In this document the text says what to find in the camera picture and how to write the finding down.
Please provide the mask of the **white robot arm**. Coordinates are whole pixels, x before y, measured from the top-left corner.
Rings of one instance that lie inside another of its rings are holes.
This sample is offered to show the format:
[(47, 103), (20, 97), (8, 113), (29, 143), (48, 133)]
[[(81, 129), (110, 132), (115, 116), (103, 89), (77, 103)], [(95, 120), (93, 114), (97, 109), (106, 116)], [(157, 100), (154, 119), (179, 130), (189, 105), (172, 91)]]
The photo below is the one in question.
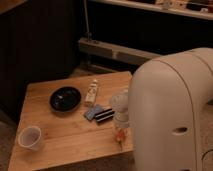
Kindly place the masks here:
[(202, 171), (200, 115), (213, 100), (213, 48), (154, 58), (109, 100), (130, 127), (137, 171)]

